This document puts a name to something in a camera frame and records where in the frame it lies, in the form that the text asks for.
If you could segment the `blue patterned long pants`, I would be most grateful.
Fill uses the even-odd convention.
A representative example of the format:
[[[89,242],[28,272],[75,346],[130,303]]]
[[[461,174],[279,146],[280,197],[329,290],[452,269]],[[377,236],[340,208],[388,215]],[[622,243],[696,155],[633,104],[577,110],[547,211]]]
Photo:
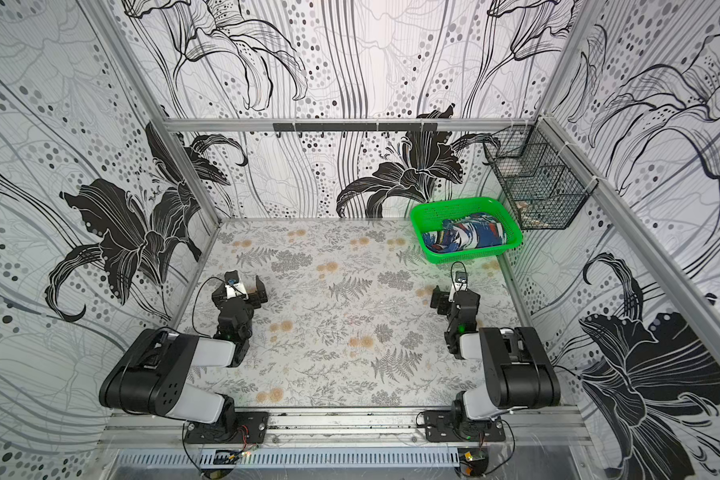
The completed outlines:
[[[436,254],[492,248],[507,243],[502,223],[484,212],[458,219],[445,219],[439,230],[422,234],[425,246]]]

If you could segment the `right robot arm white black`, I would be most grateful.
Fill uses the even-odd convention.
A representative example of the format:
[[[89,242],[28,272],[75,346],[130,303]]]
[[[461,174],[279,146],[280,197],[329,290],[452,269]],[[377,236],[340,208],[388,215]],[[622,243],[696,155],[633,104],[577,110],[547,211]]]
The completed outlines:
[[[480,295],[456,286],[435,288],[430,307],[447,318],[444,340],[458,360],[478,360],[483,382],[458,393],[451,410],[423,413],[430,442],[500,441],[499,420],[517,410],[557,406],[561,387],[537,331],[477,326]]]

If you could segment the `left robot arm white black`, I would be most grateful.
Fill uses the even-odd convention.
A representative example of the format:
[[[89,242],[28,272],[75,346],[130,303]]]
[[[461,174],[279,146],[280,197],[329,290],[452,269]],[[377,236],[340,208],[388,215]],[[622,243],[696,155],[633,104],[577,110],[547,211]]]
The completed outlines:
[[[192,386],[189,373],[194,367],[239,367],[250,347],[254,312],[268,302],[268,295],[259,277],[248,290],[233,270],[224,274],[211,299],[218,309],[214,335],[167,327],[143,330],[103,381],[100,404],[237,432],[241,421],[234,400]]]

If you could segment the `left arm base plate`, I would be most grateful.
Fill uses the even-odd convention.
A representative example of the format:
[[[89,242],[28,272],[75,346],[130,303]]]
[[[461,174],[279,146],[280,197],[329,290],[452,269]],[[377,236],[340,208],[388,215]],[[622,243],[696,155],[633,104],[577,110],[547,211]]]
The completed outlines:
[[[221,417],[213,424],[190,422],[183,434],[187,444],[246,444],[264,442],[269,421],[267,411],[235,413],[231,423]]]

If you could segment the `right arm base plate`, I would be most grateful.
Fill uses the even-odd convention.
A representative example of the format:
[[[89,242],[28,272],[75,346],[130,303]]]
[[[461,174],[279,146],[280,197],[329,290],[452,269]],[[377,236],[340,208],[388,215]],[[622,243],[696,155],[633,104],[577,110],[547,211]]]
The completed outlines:
[[[451,411],[424,410],[417,426],[425,431],[428,442],[477,442],[495,443],[506,440],[506,433],[497,420],[455,420]]]

